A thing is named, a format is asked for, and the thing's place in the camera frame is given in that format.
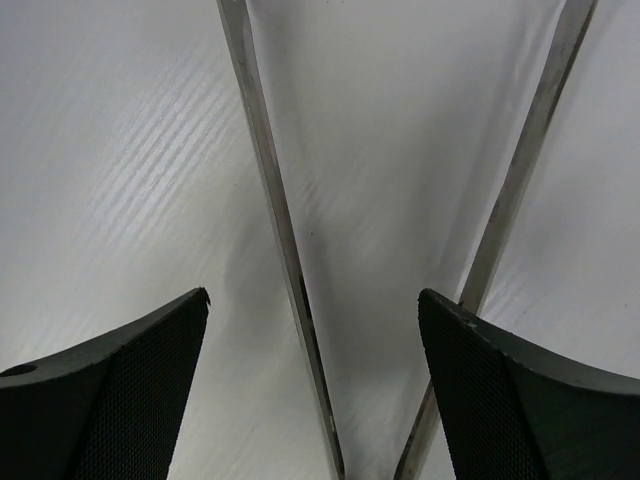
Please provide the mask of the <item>steel tongs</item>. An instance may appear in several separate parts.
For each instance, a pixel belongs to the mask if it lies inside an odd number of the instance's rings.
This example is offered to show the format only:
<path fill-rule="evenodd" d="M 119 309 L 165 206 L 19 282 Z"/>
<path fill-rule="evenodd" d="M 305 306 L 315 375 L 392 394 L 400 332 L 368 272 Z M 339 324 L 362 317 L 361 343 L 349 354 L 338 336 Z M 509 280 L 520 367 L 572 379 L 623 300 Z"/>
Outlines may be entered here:
<path fill-rule="evenodd" d="M 567 1 L 563 5 L 508 171 L 461 293 L 460 305 L 473 313 L 479 312 L 493 283 L 521 201 L 596 6 L 594 1 Z M 343 454 L 259 75 L 248 7 L 244 1 L 221 1 L 218 8 L 262 185 L 268 199 L 300 346 L 306 356 L 314 389 L 330 475 L 334 479 L 343 479 L 346 476 Z"/>

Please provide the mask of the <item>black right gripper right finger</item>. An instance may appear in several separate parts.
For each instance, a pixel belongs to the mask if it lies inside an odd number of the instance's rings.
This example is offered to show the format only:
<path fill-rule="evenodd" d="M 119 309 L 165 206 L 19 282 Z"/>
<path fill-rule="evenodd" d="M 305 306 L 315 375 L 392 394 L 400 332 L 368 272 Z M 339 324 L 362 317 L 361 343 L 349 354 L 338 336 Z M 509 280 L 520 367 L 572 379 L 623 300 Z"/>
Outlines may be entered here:
<path fill-rule="evenodd" d="M 418 322 L 459 479 L 636 479 L 639 382 L 569 359 L 432 289 Z"/>

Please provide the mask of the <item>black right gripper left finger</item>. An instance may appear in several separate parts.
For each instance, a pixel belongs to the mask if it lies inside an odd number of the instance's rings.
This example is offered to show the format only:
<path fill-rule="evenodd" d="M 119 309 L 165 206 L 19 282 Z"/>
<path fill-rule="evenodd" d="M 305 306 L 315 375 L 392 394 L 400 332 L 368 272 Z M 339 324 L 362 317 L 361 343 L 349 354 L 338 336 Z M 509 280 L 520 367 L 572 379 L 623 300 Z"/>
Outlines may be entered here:
<path fill-rule="evenodd" d="M 1 373 L 4 479 L 165 479 L 210 298 L 144 317 Z"/>

